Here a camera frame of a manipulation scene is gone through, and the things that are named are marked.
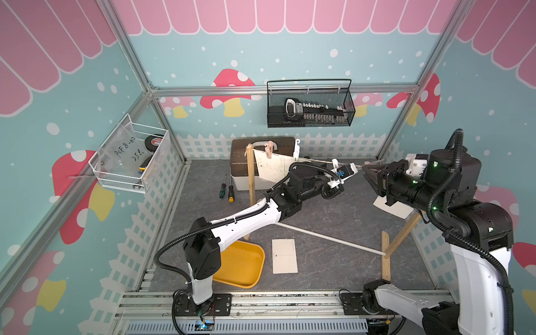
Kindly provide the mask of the postcard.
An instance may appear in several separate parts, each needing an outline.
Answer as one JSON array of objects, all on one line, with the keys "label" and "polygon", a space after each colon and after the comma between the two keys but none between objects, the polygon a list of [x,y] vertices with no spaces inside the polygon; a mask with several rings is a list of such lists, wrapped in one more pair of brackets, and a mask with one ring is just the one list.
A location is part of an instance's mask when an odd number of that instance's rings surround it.
[{"label": "postcard", "polygon": [[296,274],[297,254],[293,239],[272,240],[272,270],[274,274]]},{"label": "postcard", "polygon": [[261,150],[254,149],[253,153],[259,177],[274,183],[282,180],[288,174],[290,165],[295,162],[292,156],[273,154],[272,158],[268,159]]},{"label": "postcard", "polygon": [[393,205],[387,205],[387,198],[378,196],[373,205],[378,209],[387,212],[393,216],[396,216],[400,219],[406,219],[410,216],[414,209],[408,205],[405,205],[401,202],[395,202]]}]

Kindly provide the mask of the black tape roll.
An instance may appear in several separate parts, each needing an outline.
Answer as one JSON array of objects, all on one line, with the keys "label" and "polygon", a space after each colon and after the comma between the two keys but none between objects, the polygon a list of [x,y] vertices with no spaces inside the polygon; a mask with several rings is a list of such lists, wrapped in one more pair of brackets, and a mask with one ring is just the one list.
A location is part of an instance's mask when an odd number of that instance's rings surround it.
[{"label": "black tape roll", "polygon": [[159,146],[161,145],[162,141],[163,141],[163,138],[161,136],[148,135],[145,138],[144,144],[145,144],[146,149],[149,152],[154,153],[159,148]]}]

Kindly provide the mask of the yellow handled screwdriver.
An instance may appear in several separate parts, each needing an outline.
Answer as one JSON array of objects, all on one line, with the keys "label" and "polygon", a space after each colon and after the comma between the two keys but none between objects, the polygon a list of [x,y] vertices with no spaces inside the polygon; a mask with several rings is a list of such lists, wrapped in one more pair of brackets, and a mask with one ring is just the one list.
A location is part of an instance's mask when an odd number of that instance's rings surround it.
[{"label": "yellow handled screwdriver", "polygon": [[233,203],[235,201],[235,191],[233,186],[233,180],[230,179],[228,185],[228,202]]}]

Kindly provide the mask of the yellow plastic tray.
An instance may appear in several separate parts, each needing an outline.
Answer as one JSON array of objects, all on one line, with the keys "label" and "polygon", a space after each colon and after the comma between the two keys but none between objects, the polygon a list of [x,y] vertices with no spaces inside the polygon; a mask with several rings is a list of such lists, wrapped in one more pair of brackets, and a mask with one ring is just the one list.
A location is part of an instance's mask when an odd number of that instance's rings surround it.
[{"label": "yellow plastic tray", "polygon": [[265,251],[261,246],[247,241],[236,241],[221,253],[221,267],[213,280],[250,289],[259,282],[264,264]]}]

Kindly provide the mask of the green handled screwdriver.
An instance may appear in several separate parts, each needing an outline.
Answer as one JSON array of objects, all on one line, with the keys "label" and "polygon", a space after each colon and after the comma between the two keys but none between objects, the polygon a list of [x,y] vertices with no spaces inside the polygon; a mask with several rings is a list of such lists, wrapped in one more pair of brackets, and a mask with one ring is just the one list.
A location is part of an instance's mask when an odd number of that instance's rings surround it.
[{"label": "green handled screwdriver", "polygon": [[221,183],[221,187],[220,187],[220,191],[219,191],[219,198],[220,199],[223,199],[225,197],[225,195],[226,195],[226,189],[227,189],[226,180],[227,180],[227,176],[224,177],[224,180]]}]

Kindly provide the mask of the pink clothespin far left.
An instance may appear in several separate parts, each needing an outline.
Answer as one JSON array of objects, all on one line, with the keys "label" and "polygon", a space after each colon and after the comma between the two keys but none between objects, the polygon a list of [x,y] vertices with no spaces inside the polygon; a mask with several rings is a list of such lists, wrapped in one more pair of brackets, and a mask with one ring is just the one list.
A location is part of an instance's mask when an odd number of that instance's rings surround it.
[{"label": "pink clothespin far left", "polygon": [[272,155],[274,153],[274,151],[276,151],[278,149],[278,146],[275,142],[273,141],[267,141],[265,143],[265,154],[266,154],[266,157],[268,159],[271,159],[272,158]]}]

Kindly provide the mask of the brown lidded storage box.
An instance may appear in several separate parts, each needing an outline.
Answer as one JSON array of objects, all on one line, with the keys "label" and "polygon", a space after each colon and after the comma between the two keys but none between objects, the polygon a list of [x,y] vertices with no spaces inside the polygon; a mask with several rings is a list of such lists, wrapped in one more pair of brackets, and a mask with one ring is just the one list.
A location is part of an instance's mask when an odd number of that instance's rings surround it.
[{"label": "brown lidded storage box", "polygon": [[238,191],[248,191],[247,145],[253,145],[255,190],[268,190],[283,179],[295,162],[293,137],[241,138],[232,141],[230,174]]}]

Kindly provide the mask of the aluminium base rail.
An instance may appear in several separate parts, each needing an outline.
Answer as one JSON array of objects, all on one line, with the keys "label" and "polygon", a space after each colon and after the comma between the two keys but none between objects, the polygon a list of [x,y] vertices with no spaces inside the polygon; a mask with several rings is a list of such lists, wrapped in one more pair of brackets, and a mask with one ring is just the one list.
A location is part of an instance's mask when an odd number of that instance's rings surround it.
[{"label": "aluminium base rail", "polygon": [[[336,290],[232,292],[229,314],[210,316],[209,334],[366,334],[373,315],[346,315]],[[109,334],[203,334],[197,316],[171,316],[171,293],[122,298]]]}]

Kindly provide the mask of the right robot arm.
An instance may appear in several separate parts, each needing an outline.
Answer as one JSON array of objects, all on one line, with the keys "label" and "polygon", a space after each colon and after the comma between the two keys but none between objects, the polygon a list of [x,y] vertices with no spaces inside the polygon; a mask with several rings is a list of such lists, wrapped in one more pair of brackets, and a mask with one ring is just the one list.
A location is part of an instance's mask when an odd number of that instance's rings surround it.
[{"label": "right robot arm", "polygon": [[512,217],[501,206],[475,198],[482,164],[467,152],[461,129],[444,148],[418,159],[425,163],[421,174],[402,159],[366,165],[364,176],[387,205],[411,207],[442,233],[456,264],[459,301],[426,302],[379,279],[364,286],[364,310],[393,311],[427,334],[513,334]]}]

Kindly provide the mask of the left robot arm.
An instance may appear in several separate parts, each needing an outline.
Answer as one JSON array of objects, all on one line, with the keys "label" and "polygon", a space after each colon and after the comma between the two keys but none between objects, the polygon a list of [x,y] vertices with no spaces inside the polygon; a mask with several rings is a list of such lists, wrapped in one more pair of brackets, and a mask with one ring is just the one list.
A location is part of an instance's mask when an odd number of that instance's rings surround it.
[{"label": "left robot arm", "polygon": [[[161,247],[154,264],[186,279],[188,297],[197,307],[214,300],[213,277],[221,268],[221,253],[230,245],[258,229],[287,219],[302,209],[303,202],[321,195],[330,200],[344,191],[344,182],[357,173],[354,163],[332,162],[329,169],[314,162],[294,162],[286,176],[263,192],[264,198],[245,210],[224,219],[194,221],[190,231]],[[162,255],[177,244],[183,246],[188,270],[161,261]]]}]

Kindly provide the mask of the wooden clothesline rack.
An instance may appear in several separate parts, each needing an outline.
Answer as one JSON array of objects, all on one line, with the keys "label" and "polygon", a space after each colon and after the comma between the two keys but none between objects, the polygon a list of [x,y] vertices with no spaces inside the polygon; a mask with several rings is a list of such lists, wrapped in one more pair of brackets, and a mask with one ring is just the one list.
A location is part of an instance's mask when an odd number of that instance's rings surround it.
[{"label": "wooden clothesline rack", "polygon": [[[249,143],[246,146],[244,156],[247,158],[247,172],[248,172],[248,194],[249,194],[249,202],[250,205],[255,205],[256,199],[255,199],[255,174],[254,174],[254,165],[255,165],[255,154],[254,154],[254,145]],[[392,257],[393,253],[399,248],[401,243],[405,240],[407,236],[409,236],[410,232],[416,227],[416,225],[421,221],[421,212],[416,211],[406,222],[403,229],[398,233],[398,235],[393,239],[393,241],[389,241],[389,234],[385,231],[381,232],[381,247],[382,251],[375,250],[373,248],[363,247],[359,244],[353,244],[348,241],[340,240],[334,237],[330,237],[324,234],[315,233],[310,230],[305,230],[302,228],[290,226],[285,223],[276,223],[277,226],[280,226],[282,228],[287,228],[290,230],[294,230],[300,233],[304,233],[307,235],[311,235],[314,237],[318,237],[324,240],[333,241],[338,244],[343,244],[349,247],[357,248],[359,250],[367,251],[370,253],[374,253],[376,255],[381,256],[381,262],[382,262],[382,268],[381,268],[381,279],[384,279],[386,281],[390,281],[392,279],[391,277],[391,261],[390,258]]]}]

